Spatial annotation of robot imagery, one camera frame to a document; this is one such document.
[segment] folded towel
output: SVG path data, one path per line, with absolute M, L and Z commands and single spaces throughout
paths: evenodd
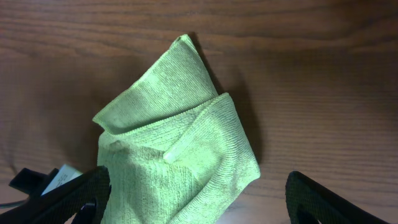
M 214 223 L 260 176 L 231 97 L 187 35 L 93 121 L 112 185 L 105 224 Z

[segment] table surface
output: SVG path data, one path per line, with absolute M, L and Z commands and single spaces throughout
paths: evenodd
M 92 117 L 189 33 L 261 167 L 219 223 L 289 223 L 293 170 L 398 223 L 397 27 L 393 0 L 0 0 L 0 203 L 95 166 Z

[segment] black cable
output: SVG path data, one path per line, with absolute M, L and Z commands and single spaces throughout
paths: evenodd
M 21 200 L 21 201 L 11 202 L 11 203 L 4 203 L 4 204 L 0 204 L 0 208 L 12 208 L 12 207 L 20 206 L 25 202 L 26 202 L 26 200 Z

